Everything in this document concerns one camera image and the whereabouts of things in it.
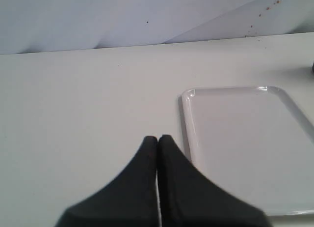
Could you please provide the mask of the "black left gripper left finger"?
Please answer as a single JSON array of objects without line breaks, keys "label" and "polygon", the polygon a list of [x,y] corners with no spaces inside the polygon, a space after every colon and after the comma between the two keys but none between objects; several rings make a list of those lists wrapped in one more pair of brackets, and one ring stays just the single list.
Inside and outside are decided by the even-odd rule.
[{"label": "black left gripper left finger", "polygon": [[146,136],[110,183],[67,208],[58,227],[156,227],[157,138]]}]

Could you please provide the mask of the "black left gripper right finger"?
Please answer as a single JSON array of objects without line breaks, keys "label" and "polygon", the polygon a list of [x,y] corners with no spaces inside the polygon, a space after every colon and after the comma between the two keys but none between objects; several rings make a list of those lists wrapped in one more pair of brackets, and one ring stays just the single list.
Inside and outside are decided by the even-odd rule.
[{"label": "black left gripper right finger", "polygon": [[157,148],[157,180],[164,227],[268,227],[263,211],[202,175],[170,135]]}]

